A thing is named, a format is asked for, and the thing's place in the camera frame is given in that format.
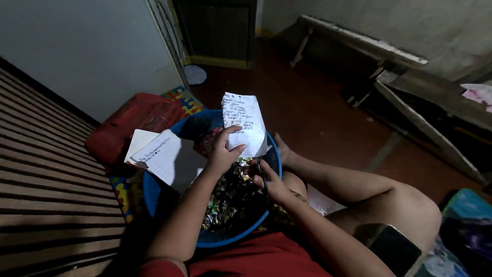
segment lined paper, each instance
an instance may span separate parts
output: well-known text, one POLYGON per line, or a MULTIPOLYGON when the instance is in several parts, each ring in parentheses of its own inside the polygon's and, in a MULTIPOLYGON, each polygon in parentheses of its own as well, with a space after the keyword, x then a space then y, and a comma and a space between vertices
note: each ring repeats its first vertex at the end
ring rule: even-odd
POLYGON ((130 158, 183 194, 207 163, 193 144, 168 129, 130 158))
POLYGON ((267 153, 267 137, 263 117, 256 96, 226 92, 222 98, 224 127, 233 125, 243 129, 229 135, 227 149, 246 144, 240 158, 254 158, 267 153))

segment smartphone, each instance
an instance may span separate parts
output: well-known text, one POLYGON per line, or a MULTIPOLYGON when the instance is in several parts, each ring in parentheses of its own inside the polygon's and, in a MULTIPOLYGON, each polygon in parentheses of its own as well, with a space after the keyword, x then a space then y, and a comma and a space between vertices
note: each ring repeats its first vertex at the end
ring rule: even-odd
POLYGON ((365 245, 396 277, 404 277, 422 255, 422 251, 392 225, 382 225, 365 245))

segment brown floor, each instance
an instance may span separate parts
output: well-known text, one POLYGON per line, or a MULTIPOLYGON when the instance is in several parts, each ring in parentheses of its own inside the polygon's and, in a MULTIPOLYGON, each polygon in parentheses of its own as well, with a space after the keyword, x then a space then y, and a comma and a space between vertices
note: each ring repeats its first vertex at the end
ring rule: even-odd
MULTIPOLYGON (((278 132, 298 154, 330 165, 362 170, 392 130, 369 122, 340 96, 342 84, 307 62, 293 69, 289 58, 268 42, 257 43, 252 70, 202 66, 205 83, 192 86, 207 108, 220 108, 224 92, 256 95, 267 131, 278 132)), ((452 189, 480 186, 465 175, 403 140, 377 174, 412 185, 440 203, 452 189)))

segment red bag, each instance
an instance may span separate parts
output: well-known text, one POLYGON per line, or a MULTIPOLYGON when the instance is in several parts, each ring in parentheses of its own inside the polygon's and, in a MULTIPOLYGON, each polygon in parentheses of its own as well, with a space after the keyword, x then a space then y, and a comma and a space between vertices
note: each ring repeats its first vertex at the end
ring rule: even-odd
POLYGON ((123 163, 135 129, 161 133, 184 117, 180 102, 137 93, 91 133, 86 149, 108 165, 123 163))

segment handwritten note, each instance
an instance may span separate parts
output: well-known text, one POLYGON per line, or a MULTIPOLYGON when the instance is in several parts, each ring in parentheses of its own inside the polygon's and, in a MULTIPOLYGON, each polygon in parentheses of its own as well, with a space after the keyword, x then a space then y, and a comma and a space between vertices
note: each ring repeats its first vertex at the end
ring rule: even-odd
POLYGON ((224 127, 232 125, 243 129, 229 135, 227 149, 246 144, 240 158, 253 158, 267 153, 267 137, 263 117, 256 96, 226 92, 222 98, 224 127))
POLYGON ((130 158, 183 194, 207 163, 193 144, 168 129, 130 158))

